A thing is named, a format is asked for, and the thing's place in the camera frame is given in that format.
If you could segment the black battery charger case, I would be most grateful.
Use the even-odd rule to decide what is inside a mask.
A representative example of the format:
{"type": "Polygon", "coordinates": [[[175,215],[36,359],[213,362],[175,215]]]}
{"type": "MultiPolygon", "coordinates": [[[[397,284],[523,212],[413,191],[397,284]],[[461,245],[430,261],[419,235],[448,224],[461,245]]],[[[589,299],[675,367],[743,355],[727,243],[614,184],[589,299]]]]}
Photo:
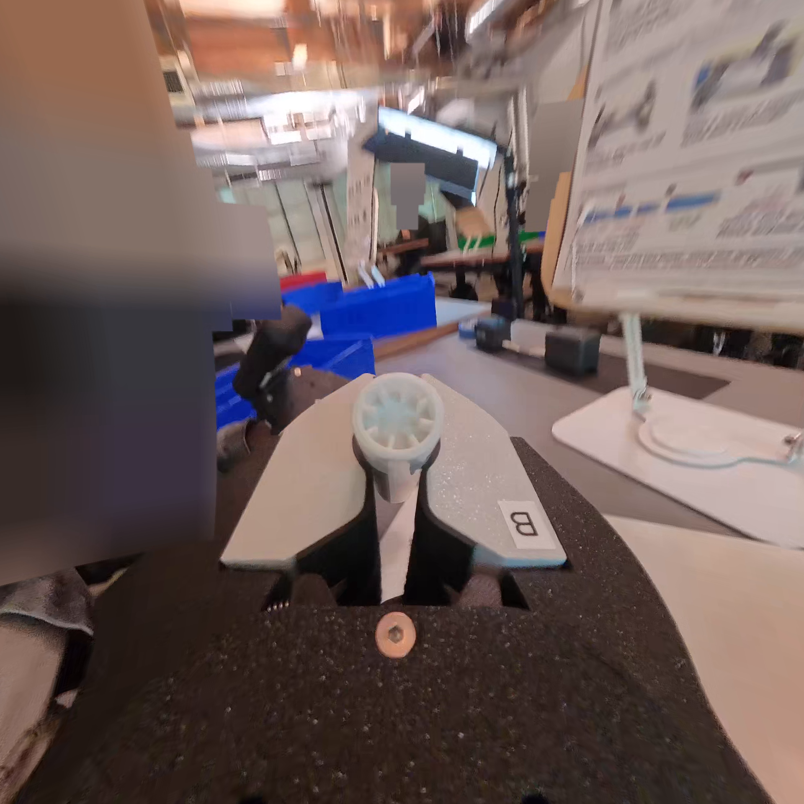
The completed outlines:
{"type": "Polygon", "coordinates": [[[474,326],[475,344],[478,350],[497,353],[505,350],[510,341],[511,321],[504,317],[479,317],[474,326]]]}

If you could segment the green dry-erase marker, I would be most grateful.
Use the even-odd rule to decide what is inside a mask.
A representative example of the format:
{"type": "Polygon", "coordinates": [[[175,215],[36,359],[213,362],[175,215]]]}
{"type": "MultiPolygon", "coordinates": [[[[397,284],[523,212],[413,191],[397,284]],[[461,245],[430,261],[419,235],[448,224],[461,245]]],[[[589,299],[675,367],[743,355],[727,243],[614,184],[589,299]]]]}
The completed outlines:
{"type": "Polygon", "coordinates": [[[407,373],[377,376],[351,409],[353,449],[388,503],[404,503],[437,457],[446,409],[438,391],[407,373]]]}

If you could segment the white whiteboard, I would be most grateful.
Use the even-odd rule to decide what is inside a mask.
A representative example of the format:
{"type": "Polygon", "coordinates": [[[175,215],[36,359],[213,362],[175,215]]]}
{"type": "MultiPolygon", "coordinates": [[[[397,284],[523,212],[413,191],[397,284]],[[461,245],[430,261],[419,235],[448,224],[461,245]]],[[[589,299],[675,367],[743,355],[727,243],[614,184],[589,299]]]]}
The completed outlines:
{"type": "Polygon", "coordinates": [[[553,535],[516,544],[503,501],[469,524],[442,523],[424,498],[404,503],[379,542],[383,601],[448,605],[477,572],[519,607],[416,614],[422,666],[487,673],[491,717],[502,699],[536,697],[537,759],[504,760],[555,802],[802,802],[802,550],[637,518],[600,515],[571,493],[555,500],[553,535]]]}

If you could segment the printed instruction sheet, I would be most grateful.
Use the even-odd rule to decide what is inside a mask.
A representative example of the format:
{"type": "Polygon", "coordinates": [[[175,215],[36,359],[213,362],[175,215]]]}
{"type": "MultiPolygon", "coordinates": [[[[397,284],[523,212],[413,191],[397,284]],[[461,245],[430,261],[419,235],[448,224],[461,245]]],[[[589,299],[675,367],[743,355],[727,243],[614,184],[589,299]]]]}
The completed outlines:
{"type": "Polygon", "coordinates": [[[802,296],[803,2],[600,2],[554,286],[802,296]]]}

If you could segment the blue plastic bin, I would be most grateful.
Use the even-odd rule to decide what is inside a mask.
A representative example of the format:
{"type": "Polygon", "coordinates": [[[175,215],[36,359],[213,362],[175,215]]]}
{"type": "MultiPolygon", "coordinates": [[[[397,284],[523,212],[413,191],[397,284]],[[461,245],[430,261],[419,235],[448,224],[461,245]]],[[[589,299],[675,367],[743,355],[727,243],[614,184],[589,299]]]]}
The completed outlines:
{"type": "Polygon", "coordinates": [[[376,370],[370,338],[309,340],[299,353],[276,368],[255,397],[247,399],[234,386],[245,354],[221,358],[222,367],[216,372],[215,379],[217,431],[246,420],[260,419],[281,427],[289,422],[291,410],[302,405],[302,402],[295,401],[301,393],[302,380],[314,383],[328,374],[351,381],[364,374],[374,375],[376,370]]]}
{"type": "Polygon", "coordinates": [[[346,289],[340,282],[327,281],[284,291],[282,300],[316,315],[325,338],[377,339],[436,327],[435,287],[431,273],[402,276],[374,288],[346,289]]]}

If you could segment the white-topped wooden board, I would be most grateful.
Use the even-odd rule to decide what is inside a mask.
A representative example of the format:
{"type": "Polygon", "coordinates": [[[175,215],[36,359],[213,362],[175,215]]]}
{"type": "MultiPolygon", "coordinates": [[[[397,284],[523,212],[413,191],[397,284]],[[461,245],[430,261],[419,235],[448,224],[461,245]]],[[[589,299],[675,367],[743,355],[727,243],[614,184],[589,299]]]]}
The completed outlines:
{"type": "Polygon", "coordinates": [[[491,301],[468,301],[444,296],[436,298],[437,325],[373,342],[376,362],[400,355],[458,331],[459,324],[491,312],[491,301]]]}

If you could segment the person's printed clothing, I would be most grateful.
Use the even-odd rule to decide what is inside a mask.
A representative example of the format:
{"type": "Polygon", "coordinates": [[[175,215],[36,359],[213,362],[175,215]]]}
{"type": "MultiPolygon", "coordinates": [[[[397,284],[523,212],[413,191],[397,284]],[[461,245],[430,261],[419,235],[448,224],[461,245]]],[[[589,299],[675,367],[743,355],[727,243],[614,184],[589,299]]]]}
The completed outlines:
{"type": "Polygon", "coordinates": [[[1,588],[1,802],[13,802],[58,731],[59,671],[72,636],[93,637],[92,596],[75,568],[1,588]]]}

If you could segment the small studio light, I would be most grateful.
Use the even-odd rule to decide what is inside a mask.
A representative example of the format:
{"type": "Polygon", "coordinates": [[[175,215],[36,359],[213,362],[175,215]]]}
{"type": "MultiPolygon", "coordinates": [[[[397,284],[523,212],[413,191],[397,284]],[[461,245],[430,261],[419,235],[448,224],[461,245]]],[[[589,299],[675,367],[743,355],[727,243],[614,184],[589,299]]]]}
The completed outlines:
{"type": "Polygon", "coordinates": [[[463,250],[491,247],[495,242],[495,230],[483,212],[470,200],[439,185],[441,196],[454,210],[454,229],[458,247],[463,250]]]}

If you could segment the printed poster board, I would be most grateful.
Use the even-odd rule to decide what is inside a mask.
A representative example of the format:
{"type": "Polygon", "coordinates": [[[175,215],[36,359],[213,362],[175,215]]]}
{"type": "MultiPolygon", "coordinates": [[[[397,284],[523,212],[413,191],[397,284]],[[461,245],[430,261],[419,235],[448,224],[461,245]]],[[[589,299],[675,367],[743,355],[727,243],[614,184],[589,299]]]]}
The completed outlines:
{"type": "Polygon", "coordinates": [[[346,256],[347,285],[361,282],[359,269],[373,265],[376,239],[375,158],[354,140],[347,158],[346,256]]]}

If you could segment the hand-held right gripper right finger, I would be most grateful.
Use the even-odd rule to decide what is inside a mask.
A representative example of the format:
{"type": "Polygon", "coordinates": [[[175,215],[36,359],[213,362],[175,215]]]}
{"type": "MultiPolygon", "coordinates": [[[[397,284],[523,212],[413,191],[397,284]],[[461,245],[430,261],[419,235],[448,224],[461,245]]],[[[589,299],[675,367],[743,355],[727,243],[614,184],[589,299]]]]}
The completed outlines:
{"type": "Polygon", "coordinates": [[[504,605],[524,605],[514,573],[567,569],[567,552],[506,429],[435,377],[422,379],[445,416],[420,476],[404,598],[448,605],[484,574],[499,582],[504,605]]]}

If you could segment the dark grey case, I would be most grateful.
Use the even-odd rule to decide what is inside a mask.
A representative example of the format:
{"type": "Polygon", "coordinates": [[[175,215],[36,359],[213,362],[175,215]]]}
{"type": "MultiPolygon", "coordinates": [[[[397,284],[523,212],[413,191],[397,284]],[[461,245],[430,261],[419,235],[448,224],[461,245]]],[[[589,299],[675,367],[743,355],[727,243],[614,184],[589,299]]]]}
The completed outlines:
{"type": "Polygon", "coordinates": [[[598,373],[600,333],[596,330],[557,327],[544,339],[544,362],[548,369],[573,377],[598,373]]]}

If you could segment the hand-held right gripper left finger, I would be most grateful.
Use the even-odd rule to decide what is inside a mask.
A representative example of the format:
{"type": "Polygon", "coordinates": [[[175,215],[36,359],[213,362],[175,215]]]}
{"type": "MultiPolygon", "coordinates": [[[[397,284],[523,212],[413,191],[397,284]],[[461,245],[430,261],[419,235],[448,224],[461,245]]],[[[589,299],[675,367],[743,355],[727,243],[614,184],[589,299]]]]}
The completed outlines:
{"type": "Polygon", "coordinates": [[[318,575],[341,605],[379,604],[375,491],[351,418],[374,378],[351,380],[284,429],[220,556],[225,567],[318,575]]]}

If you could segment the wooden table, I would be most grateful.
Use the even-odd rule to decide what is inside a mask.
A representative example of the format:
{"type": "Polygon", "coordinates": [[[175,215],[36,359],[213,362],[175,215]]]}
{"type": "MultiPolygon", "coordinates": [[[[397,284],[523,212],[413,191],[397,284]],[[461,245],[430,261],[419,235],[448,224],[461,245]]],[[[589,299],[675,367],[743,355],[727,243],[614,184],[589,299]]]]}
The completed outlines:
{"type": "Polygon", "coordinates": [[[420,273],[452,274],[456,284],[453,290],[469,286],[466,276],[488,275],[494,280],[498,296],[511,298],[511,269],[508,252],[495,252],[493,249],[478,248],[467,251],[460,249],[428,255],[421,258],[420,273]]]}

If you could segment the black table mat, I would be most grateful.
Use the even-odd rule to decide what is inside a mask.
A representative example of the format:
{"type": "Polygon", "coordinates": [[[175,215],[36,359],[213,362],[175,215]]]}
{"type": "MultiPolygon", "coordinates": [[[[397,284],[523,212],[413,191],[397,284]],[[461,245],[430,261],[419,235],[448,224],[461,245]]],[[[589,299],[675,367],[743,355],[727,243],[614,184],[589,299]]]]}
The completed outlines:
{"type": "MultiPolygon", "coordinates": [[[[584,388],[604,396],[620,387],[628,386],[627,361],[623,356],[610,355],[602,350],[599,339],[598,368],[582,376],[570,375],[549,367],[543,358],[523,356],[507,352],[505,361],[525,367],[530,372],[556,379],[575,387],[584,388]]],[[[729,385],[727,379],[719,379],[656,364],[645,364],[648,386],[653,390],[674,393],[693,400],[704,400],[719,389],[729,385]]]]}

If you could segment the studio light panel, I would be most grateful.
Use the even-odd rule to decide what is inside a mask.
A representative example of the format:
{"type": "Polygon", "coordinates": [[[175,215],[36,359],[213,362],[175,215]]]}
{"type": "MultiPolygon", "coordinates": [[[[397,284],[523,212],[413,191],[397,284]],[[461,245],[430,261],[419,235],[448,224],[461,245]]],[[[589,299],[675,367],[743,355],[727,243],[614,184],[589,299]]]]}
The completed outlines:
{"type": "Polygon", "coordinates": [[[493,140],[381,106],[377,127],[363,150],[388,164],[423,164],[426,177],[443,190],[470,199],[478,175],[494,166],[499,146],[493,140]]]}

